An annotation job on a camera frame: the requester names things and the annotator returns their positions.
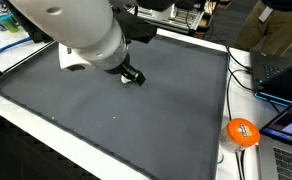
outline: white table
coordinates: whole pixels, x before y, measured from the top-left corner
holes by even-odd
[[[10,33],[8,31],[5,31],[5,32],[0,31],[0,48],[8,44],[14,43],[16,41],[19,41],[21,39],[24,39],[26,37],[28,37],[28,34],[23,29],[20,29],[20,31],[16,33]],[[4,71],[10,68],[12,65],[23,60],[25,57],[39,50],[43,46],[45,46],[45,43],[35,44],[32,41],[29,41],[29,42],[20,44],[18,46],[12,47],[6,52],[1,53],[0,54],[0,70]]]
[[[215,43],[210,43],[165,30],[159,30],[158,34],[226,52],[226,48],[224,46]],[[14,35],[0,32],[0,46],[24,38],[25,36],[26,34],[22,31]],[[27,46],[24,44],[20,47],[16,47],[14,50],[2,53],[0,55],[0,70],[5,70],[14,65],[27,55],[43,47],[43,45],[44,44],[29,43]],[[249,53],[235,49],[232,49],[231,52],[238,61],[244,65],[250,65]],[[230,68],[235,70],[240,69],[240,66],[232,61]],[[236,77],[238,77],[244,85],[248,87],[251,86],[251,78],[249,75],[238,73],[236,74]],[[230,85],[230,106],[233,118],[242,117],[249,119],[259,128],[265,125],[276,115],[276,112],[268,103],[257,100],[253,97],[251,92],[240,88],[235,81],[232,81]],[[24,110],[23,108],[5,100],[2,97],[0,97],[0,115],[100,179],[148,179],[144,175],[132,170],[128,166],[120,163],[103,152],[100,152],[75,136],[59,129],[58,127],[48,123],[46,120]],[[223,126],[225,126],[227,122],[228,113],[225,103]],[[221,151],[225,156],[225,160],[222,164],[218,165],[216,179],[239,179],[235,155],[228,153],[225,150]],[[258,179],[257,160],[258,156],[256,147],[247,149],[244,160],[246,180]]]

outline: floor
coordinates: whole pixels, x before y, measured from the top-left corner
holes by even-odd
[[[233,3],[227,9],[219,8],[214,17],[214,34],[220,39],[225,40],[227,45],[231,46],[241,26],[245,22],[245,19],[256,3],[257,0],[233,0]],[[217,42],[214,37],[212,37],[210,41]],[[255,48],[256,50],[260,49],[260,44]],[[292,56],[292,49],[284,56]]]

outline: gray mat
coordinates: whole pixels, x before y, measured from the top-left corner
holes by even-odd
[[[55,44],[1,77],[0,95],[150,178],[214,179],[226,54],[159,37],[129,52],[143,87],[99,70],[63,72]]]

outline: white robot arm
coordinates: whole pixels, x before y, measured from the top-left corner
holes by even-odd
[[[129,65],[125,37],[113,17],[108,0],[8,1],[32,23],[61,44],[62,69],[76,64],[83,67],[93,65],[111,74],[121,73],[139,85],[145,81],[142,73]],[[163,11],[177,0],[118,1]]]

